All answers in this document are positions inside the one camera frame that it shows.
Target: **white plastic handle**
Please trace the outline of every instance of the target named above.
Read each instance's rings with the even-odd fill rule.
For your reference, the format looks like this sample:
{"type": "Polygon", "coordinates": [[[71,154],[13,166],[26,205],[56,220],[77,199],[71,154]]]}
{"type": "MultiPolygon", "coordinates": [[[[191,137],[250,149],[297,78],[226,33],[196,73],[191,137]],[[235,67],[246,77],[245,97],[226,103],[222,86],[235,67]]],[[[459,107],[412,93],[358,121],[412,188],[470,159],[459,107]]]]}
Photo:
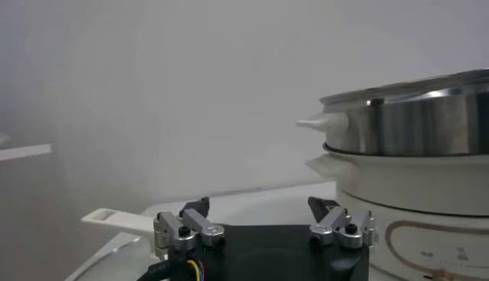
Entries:
{"type": "Polygon", "coordinates": [[[317,113],[296,123],[297,127],[310,128],[322,133],[341,133],[348,129],[348,116],[343,112],[317,113]]]}
{"type": "Polygon", "coordinates": [[[154,239],[153,219],[143,215],[100,208],[86,215],[82,221],[146,237],[150,241],[154,239]]]}
{"type": "Polygon", "coordinates": [[[358,173],[358,169],[353,163],[337,159],[329,153],[307,160],[306,166],[325,178],[336,180],[355,180],[358,173]]]}

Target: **screw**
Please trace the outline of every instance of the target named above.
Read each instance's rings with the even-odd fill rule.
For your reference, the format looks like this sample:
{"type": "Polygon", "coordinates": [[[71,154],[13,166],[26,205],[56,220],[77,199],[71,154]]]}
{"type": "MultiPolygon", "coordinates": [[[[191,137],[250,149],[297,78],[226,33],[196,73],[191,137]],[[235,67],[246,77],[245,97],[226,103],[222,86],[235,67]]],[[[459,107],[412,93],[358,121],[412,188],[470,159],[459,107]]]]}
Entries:
{"type": "Polygon", "coordinates": [[[187,237],[190,235],[191,229],[188,226],[181,226],[178,228],[178,236],[187,237]]]}
{"type": "Polygon", "coordinates": [[[357,230],[358,230],[358,228],[355,224],[347,224],[345,226],[346,234],[355,234],[355,233],[357,233],[357,230]]]}

